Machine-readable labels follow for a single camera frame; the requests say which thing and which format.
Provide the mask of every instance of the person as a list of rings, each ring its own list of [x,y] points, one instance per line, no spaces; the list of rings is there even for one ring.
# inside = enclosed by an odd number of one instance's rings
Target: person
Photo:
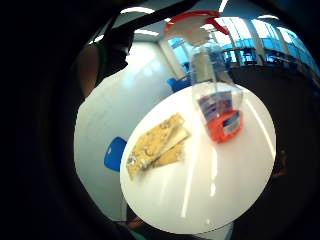
[[[186,11],[197,1],[198,0],[184,0],[155,11],[152,14],[135,19],[119,27],[112,28],[112,25],[119,14],[116,13],[107,26],[104,37],[101,41],[84,46],[72,64],[68,76],[69,85],[66,86],[68,93],[65,93],[62,96],[63,100],[61,100],[63,108],[68,109],[64,111],[68,111],[69,114],[72,112],[72,115],[76,117],[76,112],[81,103],[85,98],[90,96],[94,88],[96,88],[102,81],[107,81],[109,76],[124,69],[128,65],[126,62],[126,56],[132,46],[134,31],[136,29]],[[75,119],[66,119],[62,117],[60,122],[68,122],[68,129],[74,131],[73,124],[75,123]],[[71,157],[71,154],[73,155],[73,151],[71,151],[70,148],[67,148],[67,146],[73,144],[73,134],[71,134],[71,132],[65,132],[64,135],[60,137],[60,141],[65,142],[64,145],[66,148],[64,150],[68,152]],[[77,182],[77,189],[75,190],[78,192],[77,194],[83,195],[85,190],[83,186],[79,186],[79,179],[73,179],[73,181]],[[116,224],[116,229],[118,229],[122,239],[132,239],[132,237],[135,239],[144,239],[141,234],[132,231],[144,225],[144,222],[139,217],[128,222],[125,221],[124,223],[125,224],[114,223]]]

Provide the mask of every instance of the blue label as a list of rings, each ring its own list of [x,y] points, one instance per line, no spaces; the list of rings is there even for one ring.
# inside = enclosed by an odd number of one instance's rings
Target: blue label
[[[239,116],[240,116],[239,111],[235,112],[230,118],[228,118],[227,120],[224,120],[222,122],[222,125],[224,127],[226,127],[226,126],[232,124],[234,121],[236,121],[239,118]]]
[[[213,93],[198,100],[207,122],[232,109],[231,91]]]

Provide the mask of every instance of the blue chair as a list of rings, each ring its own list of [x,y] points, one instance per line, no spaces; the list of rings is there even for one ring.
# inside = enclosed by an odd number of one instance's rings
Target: blue chair
[[[116,137],[110,143],[106,155],[104,156],[104,165],[114,171],[120,172],[120,163],[127,141],[121,137]]]
[[[231,57],[228,57],[227,59],[226,59],[226,69],[227,69],[227,71],[230,71],[231,70]]]

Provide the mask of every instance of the floor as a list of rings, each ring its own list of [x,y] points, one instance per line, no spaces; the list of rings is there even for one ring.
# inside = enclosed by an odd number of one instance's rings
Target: floor
[[[316,226],[314,216],[315,211],[319,211],[315,204],[316,197],[319,199],[315,193],[320,182],[317,157],[320,156],[320,118],[316,112],[319,103],[314,102],[310,82],[302,75],[263,67],[236,68],[232,73],[237,84],[250,89],[268,108],[276,128],[277,153],[284,151],[287,156],[287,173],[269,180],[254,205],[234,221],[231,239],[301,239],[306,234],[301,236],[300,232]],[[128,212],[128,218],[132,219],[134,214]],[[154,240],[194,239],[149,225],[137,232]]]

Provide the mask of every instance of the white wall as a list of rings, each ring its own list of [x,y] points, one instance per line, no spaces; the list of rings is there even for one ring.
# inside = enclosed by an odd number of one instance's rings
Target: white wall
[[[80,106],[75,128],[75,165],[91,198],[103,213],[120,218],[119,173],[107,169],[104,155],[113,138],[128,140],[139,121],[172,92],[175,77],[159,46],[134,43],[129,65],[106,78]]]

